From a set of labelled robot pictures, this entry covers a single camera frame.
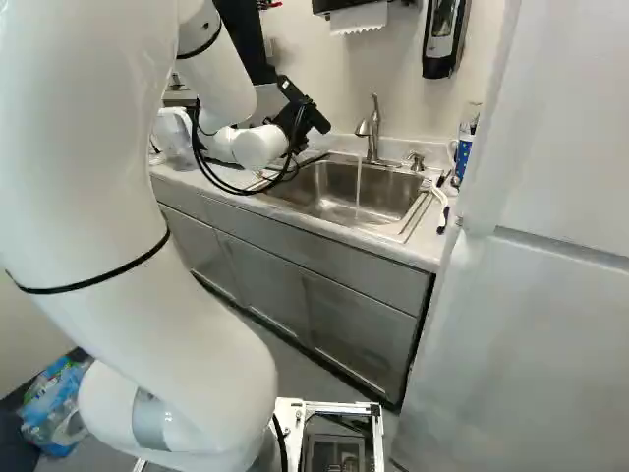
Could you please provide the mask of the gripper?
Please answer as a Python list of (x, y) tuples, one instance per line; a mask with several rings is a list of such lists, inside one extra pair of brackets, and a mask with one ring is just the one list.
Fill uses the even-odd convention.
[(279, 127), (288, 140), (288, 149), (298, 154), (307, 148), (311, 129), (325, 135), (330, 132), (331, 123), (288, 76), (278, 75), (276, 84), (288, 103), (276, 115), (265, 117), (263, 123)]

